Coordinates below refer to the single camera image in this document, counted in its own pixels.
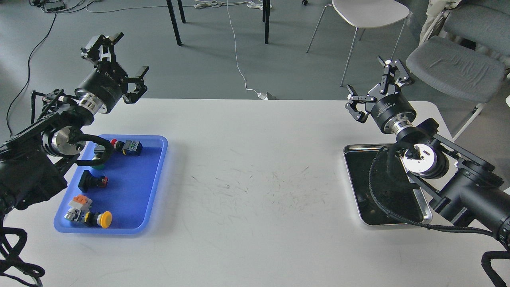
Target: black cable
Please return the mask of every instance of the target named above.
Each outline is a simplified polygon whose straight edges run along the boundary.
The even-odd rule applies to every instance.
[[[34,54],[34,51],[41,46],[41,44],[46,41],[46,39],[48,38],[49,36],[49,33],[52,31],[52,28],[53,28],[53,24],[55,24],[55,19],[57,19],[57,14],[55,13],[55,16],[53,17],[53,21],[52,21],[52,25],[49,27],[49,30],[48,30],[48,33],[46,33],[46,36],[32,49],[32,51],[30,52],[30,55],[29,55],[29,59],[28,59],[28,62],[27,62],[27,65],[29,67],[29,71],[28,71],[28,78],[27,78],[27,82],[25,83],[25,85],[23,86],[23,88],[19,91],[18,95],[11,101],[11,104],[9,105],[9,108],[7,109],[7,114],[5,116],[5,120],[7,122],[7,128],[9,128],[9,133],[10,133],[10,137],[12,136],[12,129],[11,129],[11,126],[9,124],[9,111],[11,110],[11,107],[12,105],[14,104],[14,102],[16,101],[16,99],[21,95],[21,93],[26,89],[26,87],[28,87],[29,83],[30,83],[30,60],[32,59],[32,56]]]
[[[69,132],[69,142],[72,144],[79,141],[91,141],[95,144],[103,146],[105,151],[101,155],[100,159],[77,160],[75,163],[78,166],[96,166],[104,164],[113,153],[113,146],[108,140],[97,135],[84,134],[78,128],[71,128]]]
[[[432,224],[424,224],[424,223],[421,223],[421,222],[412,221],[410,219],[407,219],[407,218],[405,218],[403,216],[400,216],[400,215],[394,213],[393,211],[391,211],[387,207],[385,207],[379,201],[377,196],[375,196],[374,190],[372,188],[373,174],[374,174],[374,171],[375,171],[375,163],[378,162],[379,160],[381,160],[382,156],[384,155],[384,153],[382,152],[383,150],[385,150],[385,151],[388,150],[388,147],[382,147],[377,152],[377,154],[375,155],[374,160],[372,161],[372,164],[370,165],[370,170],[368,172],[368,189],[370,190],[370,195],[374,199],[375,204],[384,213],[386,213],[386,215],[388,217],[390,217],[390,218],[392,218],[394,220],[397,220],[399,222],[403,222],[403,223],[407,223],[407,224],[411,224],[411,225],[416,225],[416,226],[424,227],[424,228],[427,228],[427,229],[433,229],[433,230],[437,230],[437,231],[452,232],[452,233],[476,233],[476,234],[483,234],[483,235],[487,235],[487,236],[493,237],[492,232],[490,232],[488,230],[485,230],[485,229],[475,228],[475,227],[462,227],[462,226],[451,226],[451,225],[432,225]]]
[[[492,259],[510,259],[510,252],[508,251],[487,251],[481,257],[481,266],[487,276],[491,279],[496,287],[506,287],[505,281],[501,279],[498,273],[492,268]]]
[[[18,236],[18,242],[14,245],[14,247],[10,245],[6,234]],[[4,227],[4,218],[0,218],[0,253],[5,258],[5,260],[0,260],[0,276],[14,279],[26,286],[41,287],[42,283],[40,277],[44,275],[44,269],[38,265],[23,262],[23,260],[19,258],[19,254],[27,243],[27,237],[27,233],[23,229]],[[36,284],[30,284],[16,276],[6,274],[5,271],[11,267],[15,267],[19,271],[23,272],[23,274],[32,277]]]
[[[445,226],[445,225],[430,225],[430,224],[423,224],[419,222],[415,222],[412,220],[409,220],[405,217],[402,217],[393,211],[387,209],[384,205],[381,204],[381,202],[377,199],[377,197],[374,194],[373,188],[372,188],[372,178],[373,173],[375,171],[375,165],[376,163],[382,158],[384,153],[383,150],[388,150],[387,147],[382,147],[376,154],[374,160],[372,161],[372,164],[370,165],[370,170],[368,172],[368,188],[370,190],[370,195],[372,196],[375,204],[384,212],[387,214],[388,217],[411,225],[416,225],[420,227],[425,227],[427,229],[433,229],[437,231],[443,231],[443,232],[461,232],[461,233],[477,233],[477,234],[483,234],[488,235],[490,237],[493,237],[492,232],[480,228],[474,228],[474,227],[459,227],[459,226]],[[395,156],[394,154],[388,153],[388,157]],[[498,273],[492,268],[491,266],[491,259],[510,259],[510,251],[508,246],[505,246],[507,251],[488,251],[485,252],[481,258],[481,265],[483,267],[483,270],[487,274],[487,276],[490,278],[492,283],[495,287],[506,287],[505,282],[501,277],[498,275]]]
[[[37,120],[42,119],[49,111],[49,109],[52,108],[52,106],[59,100],[59,97],[55,96],[51,102],[47,103],[46,106],[43,108],[41,114],[37,118]]]

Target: white chair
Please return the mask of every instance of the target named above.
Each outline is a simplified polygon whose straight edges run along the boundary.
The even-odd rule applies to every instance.
[[[320,15],[319,22],[315,27],[314,35],[312,36],[312,40],[308,45],[307,53],[310,50],[310,46],[312,46],[315,33],[317,32],[317,28],[319,28],[322,16],[324,15],[324,11],[328,6],[333,6],[333,8],[338,12],[340,16],[342,16],[342,18],[344,18],[347,23],[356,28],[354,31],[354,38],[352,39],[349,56],[347,57],[347,63],[345,64],[344,75],[342,76],[342,81],[340,82],[341,87],[344,84],[345,74],[347,73],[347,67],[349,66],[352,49],[354,48],[354,44],[356,42],[356,34],[358,33],[359,29],[363,29],[360,36],[361,40],[365,29],[384,27],[404,20],[402,29],[400,29],[400,34],[397,38],[397,43],[395,44],[395,48],[391,53],[391,59],[393,59],[393,55],[397,49],[398,41],[400,40],[400,36],[402,35],[402,31],[404,29],[405,20],[409,15],[409,9],[406,6],[393,0],[332,0],[331,4],[324,6],[324,9],[322,9],[322,14]]]

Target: chair leg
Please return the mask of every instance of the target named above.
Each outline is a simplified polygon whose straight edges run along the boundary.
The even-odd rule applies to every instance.
[[[475,112],[468,119],[468,121],[461,127],[461,129],[457,132],[457,134],[453,137],[453,141],[456,141],[458,136],[460,136],[464,132],[464,130],[468,127],[468,125],[470,125],[474,121],[474,119],[481,113],[484,106],[485,106],[485,104],[481,104],[481,103],[476,105]]]
[[[166,0],[166,4],[168,5],[168,12],[170,12],[170,20],[172,21],[173,32],[175,34],[175,40],[177,41],[177,45],[182,46],[181,36],[179,35],[179,29],[177,27],[177,20],[175,20],[175,13],[173,11],[172,0]]]
[[[345,74],[347,73],[347,67],[349,66],[350,56],[352,55],[352,49],[354,49],[354,44],[356,43],[356,33],[358,33],[359,29],[360,28],[356,27],[356,30],[354,31],[354,38],[352,39],[351,50],[349,51],[349,56],[347,57],[347,63],[345,64],[345,70],[344,75],[342,76],[342,81],[340,82],[341,87],[344,86]]]
[[[312,46],[312,42],[314,41],[314,38],[315,38],[315,33],[317,33],[317,29],[319,28],[320,20],[322,20],[322,16],[324,16],[324,11],[326,11],[326,7],[328,7],[328,6],[331,6],[331,4],[324,6],[324,9],[322,9],[322,13],[320,14],[319,21],[317,22],[317,26],[315,26],[314,34],[312,35],[312,40],[310,40],[310,44],[308,45],[307,53],[310,50],[310,47]]]
[[[395,54],[395,51],[397,50],[398,41],[400,40],[400,36],[402,36],[402,31],[404,31],[405,22],[407,21],[407,17],[404,18],[404,23],[402,24],[402,29],[400,29],[400,34],[398,34],[397,42],[395,43],[395,47],[393,48],[393,52],[391,53],[391,60],[393,60],[393,55]]]
[[[366,29],[361,30],[361,35],[360,35],[360,38],[358,39],[358,41],[361,41],[361,38],[363,38],[363,34],[365,33],[365,30]]]
[[[184,17],[183,1],[177,0],[177,5],[179,6],[179,13],[181,14],[181,21],[182,21],[182,23],[186,24],[186,18]]]

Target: power cord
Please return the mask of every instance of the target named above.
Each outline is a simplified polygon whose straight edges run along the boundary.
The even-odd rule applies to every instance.
[[[32,56],[34,55],[35,50],[37,50],[37,48],[39,48],[44,43],[44,41],[46,41],[46,39],[48,38],[49,33],[52,31],[53,24],[55,24],[55,19],[57,19],[57,13],[55,13],[55,15],[53,17],[52,25],[49,27],[48,33],[46,33],[45,37],[30,52],[29,59],[28,59],[28,62],[27,62],[27,65],[28,65],[28,68],[29,68],[27,82],[25,83],[23,88],[21,88],[21,90],[19,91],[18,95],[16,95],[16,97],[14,97],[14,99],[11,101],[11,104],[9,105],[9,108],[7,109],[7,114],[5,116],[5,120],[7,122],[7,128],[9,129],[9,134],[10,134],[9,137],[12,136],[12,128],[11,128],[11,126],[9,124],[9,112],[11,111],[11,108],[12,108],[12,105],[14,104],[14,102],[18,99],[18,97],[21,95],[21,93],[23,93],[23,91],[28,87],[28,85],[30,83],[30,60],[32,59]]]
[[[262,99],[263,97],[263,94],[261,92],[257,92],[256,90],[254,89],[248,89],[248,86],[246,84],[246,78],[244,77],[243,73],[241,72],[241,68],[239,67],[239,59],[237,58],[237,41],[236,41],[236,32],[234,31],[234,26],[232,26],[232,18],[230,17],[230,10],[228,9],[230,5],[228,4],[228,0],[226,1],[226,11],[227,11],[227,14],[228,14],[228,21],[230,23],[230,27],[232,28],[232,34],[234,35],[234,51],[235,51],[235,54],[236,54],[236,66],[237,66],[237,70],[239,71],[239,73],[241,74],[241,76],[243,77],[243,80],[244,80],[244,88],[247,90],[247,91],[254,91],[257,93],[257,95]]]

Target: gray chair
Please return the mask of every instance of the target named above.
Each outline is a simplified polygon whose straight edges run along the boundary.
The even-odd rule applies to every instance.
[[[503,55],[510,55],[510,1],[492,8],[464,4],[452,10],[443,29]],[[429,86],[451,97],[477,103],[473,115],[453,137],[455,141],[480,114],[503,83],[505,67],[496,59],[433,36],[406,61],[409,70]]]

